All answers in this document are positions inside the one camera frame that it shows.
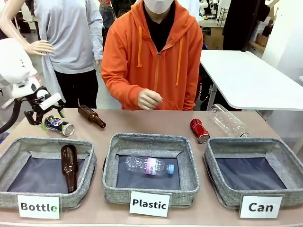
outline orange jacket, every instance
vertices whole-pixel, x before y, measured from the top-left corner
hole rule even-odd
[[[107,34],[101,74],[110,94],[125,109],[139,109],[138,95],[144,88],[162,96],[158,110],[193,110],[195,106],[203,36],[195,18],[177,0],[175,4],[175,21],[159,53],[142,1],[117,19]]]

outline label sign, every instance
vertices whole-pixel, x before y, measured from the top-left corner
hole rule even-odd
[[[167,217],[170,195],[132,192],[130,213]]]
[[[59,219],[59,197],[18,195],[20,217]]]
[[[282,196],[243,196],[240,218],[277,218]]]

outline pink label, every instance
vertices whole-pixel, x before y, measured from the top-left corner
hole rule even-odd
[[[145,173],[149,175],[156,175],[156,165],[157,165],[157,159],[149,157],[146,162]]]

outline soda can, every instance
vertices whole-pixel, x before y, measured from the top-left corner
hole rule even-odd
[[[75,127],[73,124],[62,121],[57,116],[49,116],[44,121],[45,126],[53,131],[58,131],[64,136],[70,136],[74,133]]]
[[[197,137],[199,143],[206,143],[209,140],[209,132],[203,127],[202,122],[199,119],[193,119],[190,122],[190,128]]]

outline zipper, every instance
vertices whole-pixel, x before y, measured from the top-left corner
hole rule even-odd
[[[157,86],[158,86],[158,76],[159,76],[159,63],[160,63],[160,53],[157,53],[157,63],[156,63],[156,72],[155,72],[155,84],[153,90],[157,92]]]

